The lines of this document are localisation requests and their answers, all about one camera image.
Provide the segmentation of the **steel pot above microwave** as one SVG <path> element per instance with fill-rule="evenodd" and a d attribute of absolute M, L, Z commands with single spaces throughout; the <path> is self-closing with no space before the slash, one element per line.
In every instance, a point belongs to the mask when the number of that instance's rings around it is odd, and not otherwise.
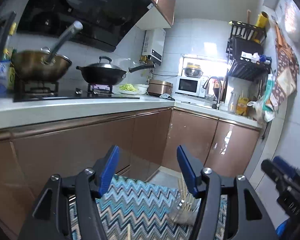
<path fill-rule="evenodd" d="M 200 65 L 188 63 L 186 67 L 183 68 L 184 75 L 186 77 L 200 78 L 203 75 L 203 71 Z"/>

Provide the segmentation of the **black range hood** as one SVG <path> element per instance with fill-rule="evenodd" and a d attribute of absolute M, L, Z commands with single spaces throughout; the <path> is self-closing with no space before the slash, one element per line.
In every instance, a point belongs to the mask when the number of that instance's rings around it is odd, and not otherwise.
<path fill-rule="evenodd" d="M 59 37 L 72 23 L 83 29 L 71 40 L 114 52 L 148 11 L 151 0 L 29 0 L 21 16 L 21 33 Z"/>

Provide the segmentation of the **white microwave oven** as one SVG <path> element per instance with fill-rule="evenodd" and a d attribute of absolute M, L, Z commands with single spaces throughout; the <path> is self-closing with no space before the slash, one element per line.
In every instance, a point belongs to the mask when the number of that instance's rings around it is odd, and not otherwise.
<path fill-rule="evenodd" d="M 203 85 L 207 80 L 207 77 L 196 78 L 179 76 L 177 77 L 175 92 L 179 94 L 204 98 L 206 95 L 206 89 L 203 88 Z"/>

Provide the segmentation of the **black wall dish rack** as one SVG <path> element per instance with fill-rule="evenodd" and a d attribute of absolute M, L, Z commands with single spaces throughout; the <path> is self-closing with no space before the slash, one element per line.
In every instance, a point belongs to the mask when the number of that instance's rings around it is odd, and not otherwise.
<path fill-rule="evenodd" d="M 271 60 L 263 59 L 263 44 L 267 33 L 260 28 L 240 21 L 229 22 L 231 30 L 227 41 L 228 77 L 254 81 L 270 73 Z"/>

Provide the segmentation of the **black wok with lid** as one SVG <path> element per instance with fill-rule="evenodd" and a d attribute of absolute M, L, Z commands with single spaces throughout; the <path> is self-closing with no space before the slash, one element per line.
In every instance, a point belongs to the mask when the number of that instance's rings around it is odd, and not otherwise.
<path fill-rule="evenodd" d="M 153 69 L 155 64 L 142 64 L 134 68 L 128 68 L 128 71 L 112 64 L 112 59 L 107 56 L 99 57 L 98 63 L 93 63 L 88 66 L 77 66 L 83 76 L 83 79 L 90 85 L 118 85 L 126 78 L 127 73 L 134 73 L 144 69 Z"/>

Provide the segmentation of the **wire utensil holder basket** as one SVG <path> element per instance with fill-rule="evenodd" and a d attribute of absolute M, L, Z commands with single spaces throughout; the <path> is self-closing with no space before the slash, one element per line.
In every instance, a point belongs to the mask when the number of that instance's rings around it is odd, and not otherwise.
<path fill-rule="evenodd" d="M 189 193 L 183 176 L 178 179 L 178 187 L 177 197 L 171 205 L 168 216 L 176 224 L 194 226 L 201 200 Z"/>

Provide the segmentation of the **white gas water heater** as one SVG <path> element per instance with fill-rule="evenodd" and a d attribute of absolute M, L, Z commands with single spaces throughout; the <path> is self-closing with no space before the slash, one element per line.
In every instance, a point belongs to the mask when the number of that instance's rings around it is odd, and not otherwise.
<path fill-rule="evenodd" d="M 147 30 L 143 42 L 142 56 L 160 66 L 164 50 L 166 31 L 164 29 Z"/>

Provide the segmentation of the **plastic bag on wall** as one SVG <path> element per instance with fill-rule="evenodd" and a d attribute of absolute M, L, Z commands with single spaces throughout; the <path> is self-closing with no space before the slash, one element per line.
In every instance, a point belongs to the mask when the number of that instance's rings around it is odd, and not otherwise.
<path fill-rule="evenodd" d="M 283 0 L 283 25 L 293 42 L 300 41 L 300 9 L 293 0 Z"/>

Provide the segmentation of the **zigzag patterned table mat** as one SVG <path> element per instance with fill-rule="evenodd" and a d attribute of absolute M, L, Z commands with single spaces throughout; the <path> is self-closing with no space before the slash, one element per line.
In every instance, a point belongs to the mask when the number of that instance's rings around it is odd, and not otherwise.
<path fill-rule="evenodd" d="M 95 203 L 107 239 L 190 239 L 193 226 L 168 216 L 179 187 L 166 187 L 115 175 L 107 193 Z"/>

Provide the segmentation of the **white bowl on counter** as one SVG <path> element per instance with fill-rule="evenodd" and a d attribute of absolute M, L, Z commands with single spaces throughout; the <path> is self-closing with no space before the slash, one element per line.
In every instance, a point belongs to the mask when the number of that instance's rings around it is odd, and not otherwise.
<path fill-rule="evenodd" d="M 137 89 L 138 94 L 143 95 L 143 94 L 147 93 L 147 89 L 148 89 L 149 85 L 137 84 L 137 85 L 134 85 L 134 87 Z"/>

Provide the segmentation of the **copper rice cooker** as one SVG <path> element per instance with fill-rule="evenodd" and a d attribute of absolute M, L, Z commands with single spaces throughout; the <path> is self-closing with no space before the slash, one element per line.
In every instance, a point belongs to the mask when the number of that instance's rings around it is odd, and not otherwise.
<path fill-rule="evenodd" d="M 167 81 L 150 79 L 147 93 L 152 96 L 161 96 L 162 94 L 172 94 L 173 84 Z"/>

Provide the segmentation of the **bamboo chopstick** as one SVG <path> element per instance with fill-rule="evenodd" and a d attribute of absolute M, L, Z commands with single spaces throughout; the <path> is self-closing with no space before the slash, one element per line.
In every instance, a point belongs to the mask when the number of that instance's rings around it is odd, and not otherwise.
<path fill-rule="evenodd" d="M 130 224 L 127 225 L 127 240 L 131 240 Z"/>

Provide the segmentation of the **kitchen sink faucet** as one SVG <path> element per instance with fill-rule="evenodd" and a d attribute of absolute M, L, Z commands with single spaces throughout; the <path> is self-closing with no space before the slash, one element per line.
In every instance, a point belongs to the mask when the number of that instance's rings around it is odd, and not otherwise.
<path fill-rule="evenodd" d="M 209 93 L 208 87 L 212 87 L 211 94 Z M 223 84 L 222 84 L 220 78 L 218 78 L 216 76 L 209 77 L 203 84 L 203 89 L 205 90 L 206 95 L 214 96 L 216 103 L 213 106 L 213 109 L 219 109 L 220 104 L 221 104 L 222 91 L 223 91 Z"/>

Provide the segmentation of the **orange detergent bottle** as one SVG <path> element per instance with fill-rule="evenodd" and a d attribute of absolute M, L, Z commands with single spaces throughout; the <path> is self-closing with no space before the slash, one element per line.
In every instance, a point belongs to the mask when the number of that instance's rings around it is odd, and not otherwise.
<path fill-rule="evenodd" d="M 237 102 L 236 114 L 240 116 L 247 116 L 248 112 L 248 98 L 240 97 Z"/>

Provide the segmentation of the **brown patterned hanging apron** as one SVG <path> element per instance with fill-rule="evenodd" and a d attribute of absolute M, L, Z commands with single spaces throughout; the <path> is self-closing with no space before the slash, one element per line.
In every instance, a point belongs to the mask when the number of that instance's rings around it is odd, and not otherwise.
<path fill-rule="evenodd" d="M 281 34 L 278 24 L 276 30 L 277 71 L 274 86 L 267 101 L 272 111 L 278 111 L 279 106 L 297 89 L 297 77 L 300 66 L 293 48 L 286 42 Z"/>

